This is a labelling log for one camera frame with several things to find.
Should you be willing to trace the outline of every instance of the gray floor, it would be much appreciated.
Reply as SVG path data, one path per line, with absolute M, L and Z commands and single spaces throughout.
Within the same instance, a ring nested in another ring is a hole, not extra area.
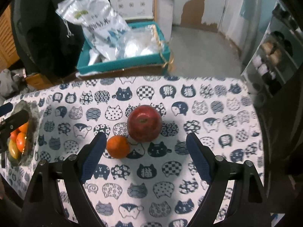
M 170 46 L 176 66 L 172 75 L 240 78 L 237 52 L 218 33 L 175 26 Z

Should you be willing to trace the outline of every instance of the apple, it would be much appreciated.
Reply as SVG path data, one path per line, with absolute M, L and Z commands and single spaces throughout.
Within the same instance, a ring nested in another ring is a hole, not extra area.
M 127 119 L 127 131 L 136 142 L 151 142 L 162 130 L 162 118 L 155 108 L 141 105 Z

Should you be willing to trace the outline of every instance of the fruit plate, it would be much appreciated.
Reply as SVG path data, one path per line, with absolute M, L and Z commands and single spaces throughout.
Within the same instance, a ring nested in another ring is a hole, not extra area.
M 34 141 L 37 139 L 37 125 L 39 122 L 39 113 L 36 102 L 26 102 L 21 100 L 14 107 L 12 114 L 15 114 L 21 110 L 26 110 L 29 114 L 28 130 L 25 137 L 25 147 L 22 154 L 15 159 L 11 156 L 9 150 L 6 152 L 6 157 L 12 164 L 12 166 L 27 166 L 31 163 L 33 158 Z

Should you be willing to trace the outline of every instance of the transparent plastic bag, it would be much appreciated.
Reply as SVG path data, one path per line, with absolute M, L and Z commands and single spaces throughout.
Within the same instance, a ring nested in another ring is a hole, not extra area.
M 64 0 L 56 13 L 68 22 L 81 25 L 84 35 L 107 60 L 115 60 L 119 37 L 130 28 L 108 0 Z
M 118 40 L 116 58 L 158 54 L 162 50 L 155 25 L 149 25 L 125 32 Z

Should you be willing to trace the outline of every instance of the tablecloth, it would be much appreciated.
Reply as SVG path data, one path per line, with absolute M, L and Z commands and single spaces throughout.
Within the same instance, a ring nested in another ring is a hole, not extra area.
M 186 149 L 195 132 L 215 155 L 251 160 L 263 177 L 262 134 L 242 81 L 231 78 L 120 77 L 61 84 L 10 99 L 39 108 L 39 135 L 29 166 L 0 169 L 24 198 L 39 160 L 60 161 L 78 153 L 97 132 L 128 136 L 126 122 L 138 105 L 152 105 L 162 116 L 162 132 L 151 143 L 128 138 L 131 152 L 113 159 L 104 152 L 84 188 L 102 221 L 115 227 L 186 226 L 207 190 Z M 69 219 L 77 221 L 63 180 L 58 182 Z M 229 182 L 217 221 L 225 216 Z

